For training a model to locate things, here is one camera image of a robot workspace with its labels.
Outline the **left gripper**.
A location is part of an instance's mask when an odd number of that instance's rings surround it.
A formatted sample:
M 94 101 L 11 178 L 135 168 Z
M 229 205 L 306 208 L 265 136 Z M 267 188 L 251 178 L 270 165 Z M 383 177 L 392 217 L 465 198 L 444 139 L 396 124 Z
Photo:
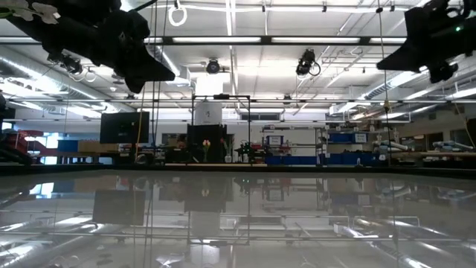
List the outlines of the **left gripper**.
M 149 34 L 146 19 L 136 10 L 120 7 L 116 0 L 87 2 L 88 22 L 98 33 L 89 59 L 96 66 L 112 68 L 134 93 L 141 92 L 146 82 L 174 80 L 175 73 L 162 51 L 145 47 L 144 37 Z

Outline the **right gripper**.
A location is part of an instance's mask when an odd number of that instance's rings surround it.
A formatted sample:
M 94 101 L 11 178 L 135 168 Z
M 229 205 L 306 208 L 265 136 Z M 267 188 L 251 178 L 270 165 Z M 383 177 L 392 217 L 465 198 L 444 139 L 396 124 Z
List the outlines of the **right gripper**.
M 457 9 L 448 7 L 449 0 L 429 1 L 421 7 L 413 7 L 405 12 L 407 40 L 394 51 L 376 64 L 379 70 L 421 72 L 426 67 L 430 81 L 438 83 L 449 79 L 457 70 L 445 59 L 438 55 L 441 49 L 434 48 L 434 38 L 453 19 L 448 15 Z

